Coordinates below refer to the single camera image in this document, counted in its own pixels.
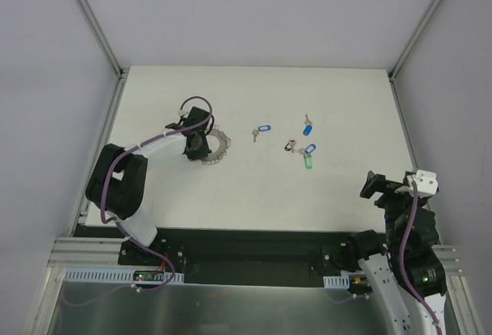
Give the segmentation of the metal key ring disc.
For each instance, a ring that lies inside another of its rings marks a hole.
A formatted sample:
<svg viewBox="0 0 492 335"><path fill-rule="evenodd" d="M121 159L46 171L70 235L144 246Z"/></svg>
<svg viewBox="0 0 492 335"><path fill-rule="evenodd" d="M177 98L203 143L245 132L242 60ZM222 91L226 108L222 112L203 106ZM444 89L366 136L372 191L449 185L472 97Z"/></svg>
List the metal key ring disc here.
<svg viewBox="0 0 492 335"><path fill-rule="evenodd" d="M211 152L201 160L203 165L218 164L227 155L231 146L231 139L219 128L214 125L210 133L206 136Z"/></svg>

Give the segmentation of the key with green tag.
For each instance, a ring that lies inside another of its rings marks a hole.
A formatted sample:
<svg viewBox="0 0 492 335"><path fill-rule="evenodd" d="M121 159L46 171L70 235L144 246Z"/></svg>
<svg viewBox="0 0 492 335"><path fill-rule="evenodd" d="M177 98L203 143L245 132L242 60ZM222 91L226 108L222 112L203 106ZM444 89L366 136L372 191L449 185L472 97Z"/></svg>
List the key with green tag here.
<svg viewBox="0 0 492 335"><path fill-rule="evenodd" d="M304 166L308 169L311 170L313 167L313 161L312 161L312 156L310 154L305 154L304 155Z"/></svg>

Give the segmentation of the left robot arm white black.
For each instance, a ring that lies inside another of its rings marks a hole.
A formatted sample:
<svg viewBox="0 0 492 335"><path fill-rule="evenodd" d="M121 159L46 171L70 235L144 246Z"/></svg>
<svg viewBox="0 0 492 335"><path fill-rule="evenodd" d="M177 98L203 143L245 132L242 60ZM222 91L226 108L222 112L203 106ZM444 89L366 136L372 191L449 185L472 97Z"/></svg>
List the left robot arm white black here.
<svg viewBox="0 0 492 335"><path fill-rule="evenodd" d="M172 158L206 158L211 153L207 131L212 119L209 111L193 107L158 136L129 148L106 144L98 156L85 197L99 208L103 223L117 223L126 236L139 242L135 254L144 264L159 262L163 250L143 207L147 174Z"/></svg>

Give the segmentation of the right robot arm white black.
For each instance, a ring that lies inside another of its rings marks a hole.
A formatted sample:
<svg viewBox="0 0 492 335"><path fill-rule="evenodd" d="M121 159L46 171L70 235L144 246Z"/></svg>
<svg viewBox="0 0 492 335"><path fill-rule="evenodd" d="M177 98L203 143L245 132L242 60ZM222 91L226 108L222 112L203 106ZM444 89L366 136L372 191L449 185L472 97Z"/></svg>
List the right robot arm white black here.
<svg viewBox="0 0 492 335"><path fill-rule="evenodd" d="M401 182L369 171L360 196L380 197L385 241L373 230L348 236L331 254L339 270L362 271L384 316L389 334L444 334L447 284L434 252L440 238L427 202L439 191L437 175L413 170Z"/></svg>

